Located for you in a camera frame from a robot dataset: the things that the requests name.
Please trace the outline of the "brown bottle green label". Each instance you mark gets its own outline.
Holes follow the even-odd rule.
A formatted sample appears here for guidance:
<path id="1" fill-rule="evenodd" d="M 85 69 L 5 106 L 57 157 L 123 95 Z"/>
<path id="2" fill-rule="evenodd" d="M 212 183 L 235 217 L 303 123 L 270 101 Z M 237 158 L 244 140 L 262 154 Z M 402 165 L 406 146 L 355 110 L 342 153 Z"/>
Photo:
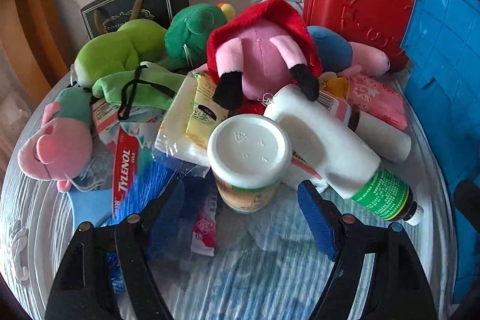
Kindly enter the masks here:
<path id="1" fill-rule="evenodd" d="M 424 216 L 410 186 L 382 166 L 352 197 L 352 201 L 388 222 L 403 220 L 416 226 Z"/>

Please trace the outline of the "pink pig plush green shirt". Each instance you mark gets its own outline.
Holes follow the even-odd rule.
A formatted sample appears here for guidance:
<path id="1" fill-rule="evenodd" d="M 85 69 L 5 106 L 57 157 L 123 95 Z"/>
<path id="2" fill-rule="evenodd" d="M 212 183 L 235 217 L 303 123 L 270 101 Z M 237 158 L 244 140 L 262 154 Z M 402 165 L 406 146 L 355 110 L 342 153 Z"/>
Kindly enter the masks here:
<path id="1" fill-rule="evenodd" d="M 18 152 L 19 168 L 26 176 L 53 180 L 61 193 L 72 188 L 93 151 L 91 98 L 90 91 L 73 86 L 45 107 L 40 129 Z"/>

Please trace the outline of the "white paper roll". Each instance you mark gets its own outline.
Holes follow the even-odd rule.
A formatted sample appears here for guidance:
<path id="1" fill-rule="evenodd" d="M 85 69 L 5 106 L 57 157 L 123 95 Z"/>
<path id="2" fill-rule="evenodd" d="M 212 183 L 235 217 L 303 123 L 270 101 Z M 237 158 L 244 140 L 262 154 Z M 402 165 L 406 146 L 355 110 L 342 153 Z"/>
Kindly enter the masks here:
<path id="1" fill-rule="evenodd" d="M 363 188 L 380 166 L 380 157 L 357 134 L 295 85 L 279 90 L 264 116 L 286 131 L 295 153 L 344 199 Z"/>

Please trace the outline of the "white jar green label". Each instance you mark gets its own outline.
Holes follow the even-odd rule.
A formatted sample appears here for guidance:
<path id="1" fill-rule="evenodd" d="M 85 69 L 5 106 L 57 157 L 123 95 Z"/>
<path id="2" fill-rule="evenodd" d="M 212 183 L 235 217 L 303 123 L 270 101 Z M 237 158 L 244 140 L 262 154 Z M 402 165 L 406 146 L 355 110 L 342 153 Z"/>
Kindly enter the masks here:
<path id="1" fill-rule="evenodd" d="M 239 213 L 264 208 L 292 159 L 287 133 L 262 115 L 235 115 L 208 140 L 208 162 L 222 200 Z"/>

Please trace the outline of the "white plastic bag roll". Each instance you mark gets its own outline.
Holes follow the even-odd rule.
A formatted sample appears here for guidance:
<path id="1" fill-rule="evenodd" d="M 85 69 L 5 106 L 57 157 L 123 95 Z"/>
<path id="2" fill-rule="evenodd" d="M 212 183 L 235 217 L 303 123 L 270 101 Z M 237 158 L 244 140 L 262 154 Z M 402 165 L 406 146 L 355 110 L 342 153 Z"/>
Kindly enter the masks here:
<path id="1" fill-rule="evenodd" d="M 410 136 L 363 111 L 357 111 L 351 118 L 352 130 L 377 155 L 393 163 L 404 162 L 410 154 Z"/>

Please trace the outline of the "blue brush with bristles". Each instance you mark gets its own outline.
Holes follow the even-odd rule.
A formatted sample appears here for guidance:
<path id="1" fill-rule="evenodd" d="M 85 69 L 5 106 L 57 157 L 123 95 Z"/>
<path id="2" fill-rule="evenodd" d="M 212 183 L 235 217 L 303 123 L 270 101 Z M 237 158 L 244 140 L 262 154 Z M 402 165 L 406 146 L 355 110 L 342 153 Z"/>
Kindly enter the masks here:
<path id="1" fill-rule="evenodd" d="M 196 224 L 208 221 L 208 234 L 216 234 L 216 185 L 211 170 L 204 166 L 183 162 L 174 157 L 151 160 L 128 185 L 126 196 L 116 207 L 111 207 L 112 190 L 94 188 L 89 192 L 71 190 L 68 199 L 72 207 L 73 227 L 91 222 L 95 227 L 120 223 L 130 214 L 143 212 L 147 204 L 160 199 L 168 185 L 177 181 L 177 187 L 149 230 L 147 260 L 157 282 L 182 282 L 182 275 L 191 272 L 182 269 L 182 263 L 191 263 L 199 254 L 191 250 L 192 240 L 199 233 Z"/>

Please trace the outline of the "red Tylenol box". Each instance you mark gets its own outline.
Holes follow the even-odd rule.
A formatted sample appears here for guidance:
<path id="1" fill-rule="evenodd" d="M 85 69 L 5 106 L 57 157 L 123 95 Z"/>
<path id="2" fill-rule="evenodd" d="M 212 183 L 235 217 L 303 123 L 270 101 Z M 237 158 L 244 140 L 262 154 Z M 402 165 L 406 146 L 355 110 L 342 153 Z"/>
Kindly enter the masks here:
<path id="1" fill-rule="evenodd" d="M 142 142 L 139 123 L 122 123 L 119 127 L 115 148 L 112 177 L 112 213 L 116 215 L 129 186 L 137 173 Z"/>

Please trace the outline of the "blue plastic storage crate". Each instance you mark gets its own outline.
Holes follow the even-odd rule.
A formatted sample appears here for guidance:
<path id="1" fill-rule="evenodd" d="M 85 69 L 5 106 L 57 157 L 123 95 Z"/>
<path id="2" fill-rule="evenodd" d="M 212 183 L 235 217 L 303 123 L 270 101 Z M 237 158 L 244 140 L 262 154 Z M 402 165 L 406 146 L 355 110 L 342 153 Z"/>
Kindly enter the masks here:
<path id="1" fill-rule="evenodd" d="M 479 183 L 479 0 L 415 0 L 401 47 L 405 88 L 453 194 Z"/>

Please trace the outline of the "pink white medicine box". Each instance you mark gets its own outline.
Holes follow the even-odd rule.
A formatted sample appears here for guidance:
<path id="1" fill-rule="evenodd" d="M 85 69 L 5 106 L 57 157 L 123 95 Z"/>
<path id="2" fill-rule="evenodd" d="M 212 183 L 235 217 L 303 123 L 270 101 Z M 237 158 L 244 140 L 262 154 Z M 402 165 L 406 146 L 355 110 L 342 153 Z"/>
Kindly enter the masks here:
<path id="1" fill-rule="evenodd" d="M 119 105 L 109 103 L 104 98 L 92 104 L 93 121 L 98 135 L 119 122 L 119 109 Z"/>

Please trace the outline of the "yellow sponge pack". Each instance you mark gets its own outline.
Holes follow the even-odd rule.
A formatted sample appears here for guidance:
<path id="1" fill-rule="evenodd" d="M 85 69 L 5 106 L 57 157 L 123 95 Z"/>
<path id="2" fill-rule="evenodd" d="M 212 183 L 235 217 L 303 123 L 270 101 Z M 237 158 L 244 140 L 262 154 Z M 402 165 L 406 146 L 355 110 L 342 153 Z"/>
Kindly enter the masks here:
<path id="1" fill-rule="evenodd" d="M 208 166 L 208 140 L 229 116 L 212 97 L 213 79 L 204 72 L 187 74 L 163 118 L 154 142 L 156 150 L 182 161 Z"/>

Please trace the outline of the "blue bodied pig plush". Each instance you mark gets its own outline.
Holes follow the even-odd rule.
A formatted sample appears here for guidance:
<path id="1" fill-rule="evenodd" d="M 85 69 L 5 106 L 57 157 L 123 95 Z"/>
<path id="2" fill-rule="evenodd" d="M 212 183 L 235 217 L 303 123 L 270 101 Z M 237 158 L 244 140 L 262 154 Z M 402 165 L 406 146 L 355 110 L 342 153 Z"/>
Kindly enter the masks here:
<path id="1" fill-rule="evenodd" d="M 388 56 L 381 50 L 365 44 L 347 41 L 322 26 L 308 26 L 308 33 L 316 44 L 324 71 L 340 73 L 353 67 L 366 76 L 382 76 L 390 70 Z"/>

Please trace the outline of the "light green frog plush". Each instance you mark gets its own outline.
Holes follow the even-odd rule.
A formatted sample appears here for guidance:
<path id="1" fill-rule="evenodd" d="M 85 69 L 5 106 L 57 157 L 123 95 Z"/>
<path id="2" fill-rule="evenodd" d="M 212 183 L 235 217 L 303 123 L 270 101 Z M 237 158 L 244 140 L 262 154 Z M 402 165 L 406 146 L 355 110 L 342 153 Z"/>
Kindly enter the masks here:
<path id="1" fill-rule="evenodd" d="M 90 40 L 72 65 L 78 85 L 117 105 L 168 110 L 185 76 L 166 68 L 167 30 L 149 19 L 134 19 L 115 32 Z"/>

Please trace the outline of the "red hooded pink plush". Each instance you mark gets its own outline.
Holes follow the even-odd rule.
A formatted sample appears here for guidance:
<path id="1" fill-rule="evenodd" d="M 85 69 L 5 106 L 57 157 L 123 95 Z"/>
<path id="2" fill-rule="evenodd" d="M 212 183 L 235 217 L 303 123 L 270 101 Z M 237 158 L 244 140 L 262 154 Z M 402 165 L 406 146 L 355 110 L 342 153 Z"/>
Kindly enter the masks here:
<path id="1" fill-rule="evenodd" d="M 318 98 L 322 65 L 317 47 L 297 10 L 284 0 L 246 9 L 215 29 L 207 41 L 212 100 L 229 111 L 263 114 L 262 101 L 296 85 L 309 101 Z"/>

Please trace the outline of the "dark green plush toy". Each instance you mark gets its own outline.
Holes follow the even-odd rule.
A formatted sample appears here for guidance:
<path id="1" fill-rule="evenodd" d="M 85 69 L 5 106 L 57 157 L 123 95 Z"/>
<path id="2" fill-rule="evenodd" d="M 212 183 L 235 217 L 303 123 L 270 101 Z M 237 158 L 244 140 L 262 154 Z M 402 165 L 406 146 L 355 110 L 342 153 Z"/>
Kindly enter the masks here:
<path id="1" fill-rule="evenodd" d="M 165 36 L 169 71 L 193 70 L 207 62 L 207 41 L 210 34 L 227 24 L 236 15 L 228 3 L 199 3 L 180 10 Z"/>

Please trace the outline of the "black gift box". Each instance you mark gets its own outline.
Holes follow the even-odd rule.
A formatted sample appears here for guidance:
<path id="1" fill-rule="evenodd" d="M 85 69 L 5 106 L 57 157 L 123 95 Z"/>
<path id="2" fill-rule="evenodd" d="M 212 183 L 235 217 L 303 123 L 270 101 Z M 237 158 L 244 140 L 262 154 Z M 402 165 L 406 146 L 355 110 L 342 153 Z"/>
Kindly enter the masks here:
<path id="1" fill-rule="evenodd" d="M 80 9 L 90 40 L 115 32 L 132 19 L 149 19 L 167 28 L 189 0 L 95 0 Z"/>

